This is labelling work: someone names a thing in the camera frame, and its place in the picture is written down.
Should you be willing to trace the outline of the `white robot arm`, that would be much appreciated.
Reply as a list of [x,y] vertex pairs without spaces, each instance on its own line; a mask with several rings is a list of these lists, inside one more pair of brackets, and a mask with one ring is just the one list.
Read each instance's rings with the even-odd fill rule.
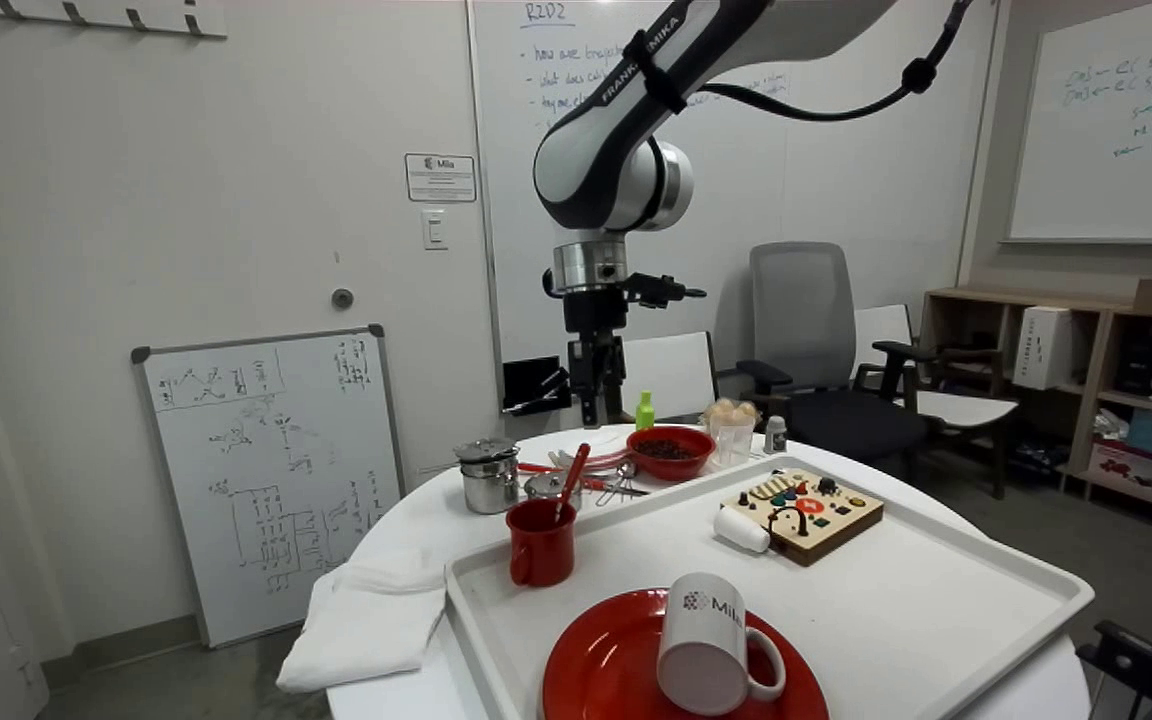
[[564,304],[569,370],[581,404],[621,404],[621,329],[637,297],[623,235],[689,206],[686,153],[655,126],[721,77],[764,58],[826,58],[898,0],[668,0],[627,36],[613,71],[531,153],[531,190],[562,239],[545,293]]

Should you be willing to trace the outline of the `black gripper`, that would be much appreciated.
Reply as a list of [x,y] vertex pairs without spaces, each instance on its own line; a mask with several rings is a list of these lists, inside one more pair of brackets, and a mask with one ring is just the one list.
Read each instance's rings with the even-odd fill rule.
[[613,280],[595,293],[562,293],[554,274],[542,274],[542,288],[564,304],[569,339],[569,370],[581,399],[617,396],[623,380],[623,348],[621,329],[627,322],[627,307],[668,307],[671,300],[705,300],[705,288],[689,288],[676,274],[645,274]]

